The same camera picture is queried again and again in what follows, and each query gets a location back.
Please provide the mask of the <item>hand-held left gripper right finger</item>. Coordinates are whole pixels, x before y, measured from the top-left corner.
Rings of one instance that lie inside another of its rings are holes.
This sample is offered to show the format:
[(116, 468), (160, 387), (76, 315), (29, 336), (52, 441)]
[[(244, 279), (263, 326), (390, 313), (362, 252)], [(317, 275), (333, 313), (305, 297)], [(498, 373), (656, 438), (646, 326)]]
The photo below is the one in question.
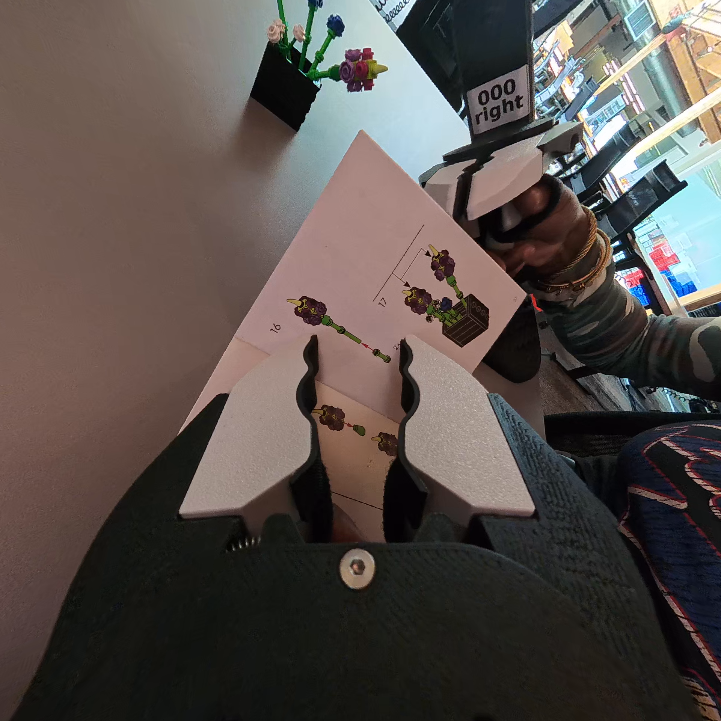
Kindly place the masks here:
[(493, 400), (473, 375), (415, 335), (400, 348), (397, 457), (386, 477), (386, 540), (413, 539), (439, 513), (464, 535), (474, 519), (529, 519), (536, 506)]

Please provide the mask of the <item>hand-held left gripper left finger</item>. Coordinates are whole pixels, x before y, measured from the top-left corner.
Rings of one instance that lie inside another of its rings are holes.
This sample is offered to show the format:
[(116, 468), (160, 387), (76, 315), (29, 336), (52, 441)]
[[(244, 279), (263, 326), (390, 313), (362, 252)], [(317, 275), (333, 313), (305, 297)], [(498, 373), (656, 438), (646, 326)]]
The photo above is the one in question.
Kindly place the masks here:
[(239, 518), (260, 536), (290, 516), (311, 542), (332, 537), (334, 509), (321, 460), (316, 335), (293, 340), (248, 370), (228, 394), (181, 504), (181, 518)]

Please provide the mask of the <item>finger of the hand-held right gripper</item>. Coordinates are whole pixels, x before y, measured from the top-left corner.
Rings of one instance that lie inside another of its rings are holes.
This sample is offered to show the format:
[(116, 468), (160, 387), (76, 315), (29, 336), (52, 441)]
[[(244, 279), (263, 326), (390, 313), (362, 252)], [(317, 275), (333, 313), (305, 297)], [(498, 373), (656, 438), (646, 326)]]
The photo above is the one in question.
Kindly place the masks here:
[(496, 151), (471, 178), (466, 218), (475, 221), (511, 202), (545, 172), (539, 148), (503, 148)]
[(457, 223), (467, 221), (466, 206), (475, 160), (441, 163), (424, 172), (424, 191)]

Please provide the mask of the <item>purple flower brick piece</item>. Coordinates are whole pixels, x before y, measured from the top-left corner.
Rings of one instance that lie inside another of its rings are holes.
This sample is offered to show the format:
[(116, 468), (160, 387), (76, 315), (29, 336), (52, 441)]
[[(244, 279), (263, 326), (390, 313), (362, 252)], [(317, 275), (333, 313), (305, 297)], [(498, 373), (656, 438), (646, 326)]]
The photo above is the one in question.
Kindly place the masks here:
[(349, 93), (371, 91), (374, 88), (375, 76), (371, 69), (374, 62), (374, 51), (371, 48), (346, 50), (345, 59), (339, 65), (339, 77)]

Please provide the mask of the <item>grey desk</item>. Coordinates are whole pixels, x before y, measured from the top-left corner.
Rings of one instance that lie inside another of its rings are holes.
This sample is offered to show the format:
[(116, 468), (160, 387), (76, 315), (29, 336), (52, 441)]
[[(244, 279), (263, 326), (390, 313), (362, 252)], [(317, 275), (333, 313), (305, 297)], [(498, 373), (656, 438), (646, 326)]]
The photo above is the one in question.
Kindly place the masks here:
[(249, 98), (275, 2), (2, 2), (2, 719), (356, 133), (414, 179), (469, 141), (370, 2), (328, 14), (390, 71), (293, 133)]

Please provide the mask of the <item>person's right hand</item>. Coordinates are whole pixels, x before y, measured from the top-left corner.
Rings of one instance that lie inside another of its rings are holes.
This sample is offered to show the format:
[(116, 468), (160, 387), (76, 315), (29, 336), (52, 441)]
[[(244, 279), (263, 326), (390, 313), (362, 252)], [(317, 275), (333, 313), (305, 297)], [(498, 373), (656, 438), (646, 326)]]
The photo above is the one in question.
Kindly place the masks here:
[(512, 277), (529, 267), (537, 278), (560, 283), (561, 272), (590, 249), (593, 224), (587, 211), (570, 188), (552, 182), (549, 176), (518, 195), (511, 205), (521, 221), (537, 215), (544, 218), (516, 232), (512, 243), (496, 241), (495, 246), (486, 246), (486, 252)]

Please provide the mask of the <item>gold bangle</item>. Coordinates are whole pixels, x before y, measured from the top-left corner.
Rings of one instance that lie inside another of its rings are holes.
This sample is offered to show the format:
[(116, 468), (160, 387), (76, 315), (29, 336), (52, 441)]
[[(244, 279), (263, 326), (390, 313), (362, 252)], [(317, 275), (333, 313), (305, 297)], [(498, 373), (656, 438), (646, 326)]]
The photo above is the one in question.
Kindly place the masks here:
[(595, 213), (585, 205), (580, 205), (579, 208), (583, 220), (565, 226), (565, 228), (570, 227), (571, 231), (565, 231), (563, 243), (551, 245), (551, 248), (555, 251), (553, 258), (543, 266), (530, 266), (531, 283), (544, 278), (551, 278), (560, 271), (570, 268), (574, 260), (588, 248), (588, 243), (593, 242), (596, 231), (601, 230)]
[(611, 242), (601, 230), (597, 230), (593, 242), (574, 260), (570, 268), (551, 278), (533, 281), (531, 294), (545, 302), (574, 303), (588, 291), (593, 292), (606, 275), (611, 263)]

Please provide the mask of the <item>instruction booklet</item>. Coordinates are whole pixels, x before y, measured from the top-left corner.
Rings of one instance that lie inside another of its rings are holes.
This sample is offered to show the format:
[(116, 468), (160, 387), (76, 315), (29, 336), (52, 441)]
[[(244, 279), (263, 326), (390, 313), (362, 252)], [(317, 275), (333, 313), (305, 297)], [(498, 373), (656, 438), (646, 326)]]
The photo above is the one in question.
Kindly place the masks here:
[(473, 372), (526, 294), (364, 131), (351, 143), (185, 420), (311, 334), (313, 410), (334, 503), (383, 542), (402, 418), (400, 341)]

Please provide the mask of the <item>black office chair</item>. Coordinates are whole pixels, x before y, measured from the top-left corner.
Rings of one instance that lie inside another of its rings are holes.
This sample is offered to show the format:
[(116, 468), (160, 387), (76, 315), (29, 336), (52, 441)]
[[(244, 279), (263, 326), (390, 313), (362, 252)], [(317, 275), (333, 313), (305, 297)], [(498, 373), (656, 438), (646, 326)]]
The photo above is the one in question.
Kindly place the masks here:
[(644, 140), (638, 122), (612, 122), (605, 140), (590, 137), (584, 122), (581, 131), (581, 139), (552, 163), (551, 171), (593, 212), (612, 243), (633, 234), (688, 187), (688, 180), (673, 168), (670, 151), (646, 161), (635, 155)]

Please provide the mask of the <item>black wrist rest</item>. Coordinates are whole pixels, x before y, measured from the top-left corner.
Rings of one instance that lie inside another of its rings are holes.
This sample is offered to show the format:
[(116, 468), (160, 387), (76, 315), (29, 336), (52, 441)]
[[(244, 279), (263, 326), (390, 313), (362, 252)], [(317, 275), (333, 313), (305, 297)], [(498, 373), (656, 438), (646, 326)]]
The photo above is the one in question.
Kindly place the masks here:
[(523, 300), (482, 363), (511, 383), (525, 383), (539, 373), (542, 347), (530, 296)]

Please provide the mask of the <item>LEGO flower bouquet in pot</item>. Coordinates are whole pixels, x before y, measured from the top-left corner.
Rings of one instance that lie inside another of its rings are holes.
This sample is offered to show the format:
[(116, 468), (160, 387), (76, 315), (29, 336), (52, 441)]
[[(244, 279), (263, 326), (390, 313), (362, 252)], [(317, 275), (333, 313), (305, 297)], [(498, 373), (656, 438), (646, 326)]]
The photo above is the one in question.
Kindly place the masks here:
[(325, 51), (345, 30), (339, 15), (329, 16), (327, 37), (316, 51), (314, 59), (308, 62), (307, 51), (311, 42), (312, 23), (323, 2), (310, 1), (307, 4), (307, 26), (289, 30), (284, 3), (277, 3), (279, 17), (270, 23), (266, 30), (266, 49), (251, 91), (251, 98), (283, 121), (292, 131), (301, 128), (320, 90), (320, 81), (309, 80), (306, 73), (311, 67), (321, 70), (319, 66), (324, 60)]

